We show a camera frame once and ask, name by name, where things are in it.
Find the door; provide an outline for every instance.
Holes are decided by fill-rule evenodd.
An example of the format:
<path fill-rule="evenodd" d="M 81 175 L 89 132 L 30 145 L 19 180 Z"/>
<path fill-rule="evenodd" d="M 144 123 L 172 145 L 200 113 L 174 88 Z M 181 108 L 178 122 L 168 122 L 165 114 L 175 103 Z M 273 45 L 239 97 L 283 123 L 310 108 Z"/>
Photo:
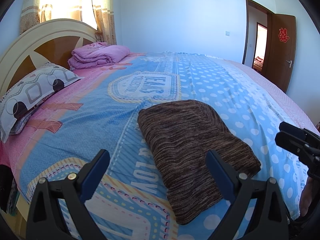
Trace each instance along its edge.
<path fill-rule="evenodd" d="M 285 93 L 296 52 L 296 18 L 285 14 L 271 14 L 271 16 L 272 34 L 271 39 L 267 39 L 270 53 L 267 65 L 266 62 L 263 64 L 262 75 Z"/>

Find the striped brown fabric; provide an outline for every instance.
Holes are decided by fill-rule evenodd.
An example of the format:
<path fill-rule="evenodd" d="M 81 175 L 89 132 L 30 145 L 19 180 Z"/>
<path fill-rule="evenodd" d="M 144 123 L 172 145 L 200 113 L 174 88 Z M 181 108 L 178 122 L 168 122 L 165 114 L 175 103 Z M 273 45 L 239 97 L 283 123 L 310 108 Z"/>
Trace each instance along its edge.
<path fill-rule="evenodd" d="M 199 101 L 163 103 L 139 112 L 138 124 L 168 188 L 178 224 L 185 225 L 222 199 L 205 154 L 214 149 L 236 171 L 260 171 L 251 148 L 232 135 L 216 111 Z"/>

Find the beige curtain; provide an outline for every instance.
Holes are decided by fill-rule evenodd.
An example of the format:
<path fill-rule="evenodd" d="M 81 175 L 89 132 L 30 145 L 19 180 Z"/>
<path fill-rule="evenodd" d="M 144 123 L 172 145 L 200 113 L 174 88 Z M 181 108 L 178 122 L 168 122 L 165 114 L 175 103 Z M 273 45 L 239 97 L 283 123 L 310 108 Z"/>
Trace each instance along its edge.
<path fill-rule="evenodd" d="M 97 22 L 97 40 L 116 45 L 117 41 L 112 0 L 92 0 L 92 8 Z"/>
<path fill-rule="evenodd" d="M 41 22 L 59 18 L 82 21 L 81 0 L 24 0 L 20 34 Z"/>

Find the headboard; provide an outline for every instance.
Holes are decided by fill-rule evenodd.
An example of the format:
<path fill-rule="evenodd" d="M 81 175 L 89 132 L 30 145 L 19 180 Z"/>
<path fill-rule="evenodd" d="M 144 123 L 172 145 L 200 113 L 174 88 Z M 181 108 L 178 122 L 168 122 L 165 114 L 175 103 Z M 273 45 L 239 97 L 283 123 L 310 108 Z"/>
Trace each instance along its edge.
<path fill-rule="evenodd" d="M 96 42 L 96 32 L 72 19 L 50 20 L 30 28 L 0 57 L 0 96 L 48 61 L 69 68 L 71 51 Z"/>

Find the cream headboard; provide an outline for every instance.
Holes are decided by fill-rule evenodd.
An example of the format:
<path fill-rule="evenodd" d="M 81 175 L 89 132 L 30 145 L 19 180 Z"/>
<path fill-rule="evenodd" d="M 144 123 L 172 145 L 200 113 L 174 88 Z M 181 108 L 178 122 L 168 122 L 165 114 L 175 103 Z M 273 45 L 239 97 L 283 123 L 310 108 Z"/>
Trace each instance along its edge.
<path fill-rule="evenodd" d="M 96 32 L 89 25 L 72 19 L 51 20 L 30 28 L 0 57 L 0 96 L 48 61 L 69 68 L 71 51 L 96 42 Z"/>

